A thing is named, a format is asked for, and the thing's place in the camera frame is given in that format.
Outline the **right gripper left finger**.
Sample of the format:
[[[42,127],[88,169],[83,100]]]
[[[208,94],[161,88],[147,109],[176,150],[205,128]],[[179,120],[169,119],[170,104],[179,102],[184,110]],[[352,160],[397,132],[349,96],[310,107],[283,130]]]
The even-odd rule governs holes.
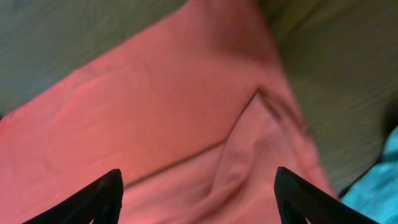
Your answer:
[[[118,224],[123,193],[121,171],[113,169],[24,224]]]

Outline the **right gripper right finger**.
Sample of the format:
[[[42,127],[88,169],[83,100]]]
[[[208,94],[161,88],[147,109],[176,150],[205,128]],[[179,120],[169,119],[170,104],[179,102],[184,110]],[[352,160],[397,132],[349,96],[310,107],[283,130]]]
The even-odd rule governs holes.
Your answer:
[[[376,224],[291,170],[279,167],[274,193],[282,224]]]

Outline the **light blue t-shirt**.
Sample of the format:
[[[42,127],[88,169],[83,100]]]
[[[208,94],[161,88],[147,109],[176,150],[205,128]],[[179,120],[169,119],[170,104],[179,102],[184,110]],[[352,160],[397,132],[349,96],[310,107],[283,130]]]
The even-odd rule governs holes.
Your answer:
[[[381,161],[356,181],[341,201],[379,223],[397,224],[397,129],[387,138]]]

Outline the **red t-shirt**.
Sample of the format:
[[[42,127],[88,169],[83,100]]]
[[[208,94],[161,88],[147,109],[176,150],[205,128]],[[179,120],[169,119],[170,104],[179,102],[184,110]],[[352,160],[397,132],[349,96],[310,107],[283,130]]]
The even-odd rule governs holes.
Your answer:
[[[111,169],[121,223],[279,223],[278,167],[331,194],[254,1],[189,1],[1,121],[1,222]]]

